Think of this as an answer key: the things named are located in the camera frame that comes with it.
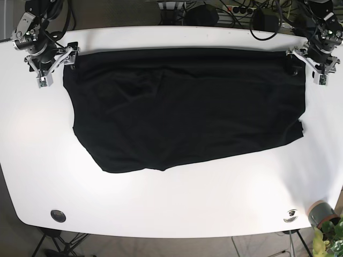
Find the potted plant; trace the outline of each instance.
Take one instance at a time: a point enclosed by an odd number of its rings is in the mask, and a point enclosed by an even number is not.
[[[311,206],[308,218],[315,229],[312,250],[314,257],[343,256],[343,218],[324,201]]]

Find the black fabric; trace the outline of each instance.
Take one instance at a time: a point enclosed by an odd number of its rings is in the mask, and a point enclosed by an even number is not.
[[[305,74],[285,52],[101,52],[64,68],[74,132],[102,170],[166,170],[301,138]]]

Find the plant pot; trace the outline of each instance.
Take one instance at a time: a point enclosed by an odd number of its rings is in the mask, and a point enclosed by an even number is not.
[[[340,220],[339,215],[324,201],[315,202],[306,214],[311,225],[318,229],[322,228],[325,221],[331,221],[334,225],[337,225]]]

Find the green leaf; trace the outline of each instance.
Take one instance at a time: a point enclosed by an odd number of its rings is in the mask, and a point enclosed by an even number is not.
[[[335,227],[334,227],[334,231],[336,233],[336,235],[338,237],[343,237],[343,222],[338,223]]]
[[[331,247],[331,250],[334,252],[334,253],[340,253],[342,252],[343,253],[343,240],[338,240],[336,241],[333,246]]]
[[[329,233],[331,230],[334,230],[334,225],[331,221],[325,221],[322,226],[324,233]]]
[[[315,228],[315,238],[318,238],[319,240],[323,241],[323,233],[317,228]]]
[[[327,257],[327,253],[314,253],[314,257]]]
[[[323,242],[322,239],[319,239],[318,237],[315,237],[313,239],[313,250],[317,253],[317,254],[321,254],[321,253],[325,253],[325,243]]]

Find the metal bracket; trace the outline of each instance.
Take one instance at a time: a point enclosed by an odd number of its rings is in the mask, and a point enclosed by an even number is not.
[[[316,65],[320,66],[320,63],[316,63],[313,61],[311,58],[306,57],[307,55],[307,45],[304,45],[304,48],[294,48],[293,50],[290,50],[287,52],[288,54],[293,54],[296,56],[299,60],[303,61],[304,63],[308,64],[308,66],[312,69],[313,71],[313,77],[314,77],[314,83],[318,85],[327,85],[327,79],[329,76],[329,73],[335,73],[336,68],[335,65],[336,63],[340,63],[340,60],[337,57],[329,57],[328,60],[331,61],[330,64],[324,64],[324,72],[322,70],[319,70],[316,68]]]
[[[52,72],[63,62],[68,61],[70,58],[70,53],[73,52],[72,47],[66,47],[65,53],[60,55],[58,59],[54,62],[54,64],[50,67],[48,71],[40,71],[34,62],[32,61],[32,55],[29,55],[26,57],[26,60],[28,61],[29,65],[32,67],[32,69],[37,73],[37,83],[39,88],[41,87],[49,87],[53,84],[53,76]]]
[[[18,24],[17,29],[12,33],[12,40],[20,40],[22,36],[28,31],[32,21],[36,18],[35,15],[25,12]]]

